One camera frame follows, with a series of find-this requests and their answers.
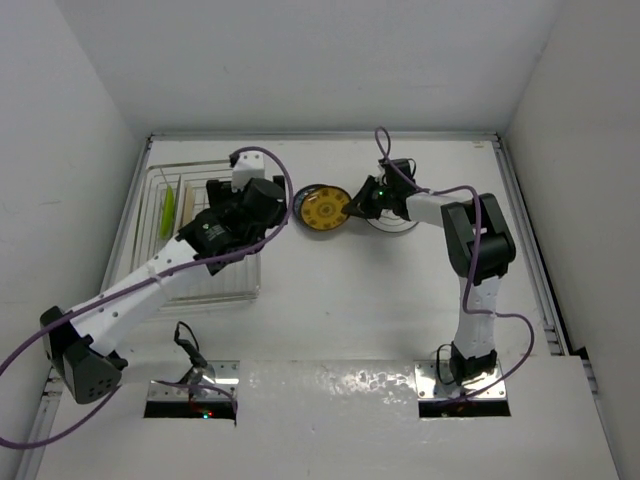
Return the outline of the teal blue patterned plate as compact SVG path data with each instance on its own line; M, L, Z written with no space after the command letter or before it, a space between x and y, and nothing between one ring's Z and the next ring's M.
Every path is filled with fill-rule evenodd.
M302 224L302 203L314 191L322 187L322 184L310 184L301 188L294 196L293 216L294 219Z

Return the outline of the plain white plate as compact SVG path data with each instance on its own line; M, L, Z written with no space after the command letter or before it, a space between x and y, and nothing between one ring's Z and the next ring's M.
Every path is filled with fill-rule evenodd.
M383 210L378 218L367 219L366 222L386 234L404 234L417 226L417 222L405 220L392 210Z

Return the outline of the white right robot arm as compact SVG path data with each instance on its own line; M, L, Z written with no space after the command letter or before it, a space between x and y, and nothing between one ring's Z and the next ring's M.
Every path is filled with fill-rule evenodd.
M461 385L493 371L497 363L494 318L502 278L516 247L496 197L470 185L445 190L419 187L409 159L381 160L342 212L365 220L385 211L409 223L444 232L449 263L460 285L458 326L450 347L452 381Z

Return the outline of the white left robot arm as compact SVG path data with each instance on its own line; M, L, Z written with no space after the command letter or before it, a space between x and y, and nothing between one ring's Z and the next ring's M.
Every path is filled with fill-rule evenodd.
M131 330L191 286L258 253L290 214L288 175L252 178L239 190L211 180L207 190L210 206L144 265L69 311L53 306L40 316L46 357L78 404L116 390L131 365L118 346Z

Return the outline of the large white plate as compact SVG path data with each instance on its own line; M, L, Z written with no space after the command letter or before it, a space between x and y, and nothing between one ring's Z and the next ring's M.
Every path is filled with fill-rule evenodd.
M178 181L175 188L173 234L176 234L182 225L184 200L185 200L185 185L186 185L185 178L183 175L180 175L178 177Z

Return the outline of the yellow plate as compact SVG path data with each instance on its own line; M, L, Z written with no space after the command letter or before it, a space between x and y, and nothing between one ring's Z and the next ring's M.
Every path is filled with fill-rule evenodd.
M302 203L302 225L316 232L328 232L341 227L349 216L342 207L350 200L349 193L337 186L322 184Z

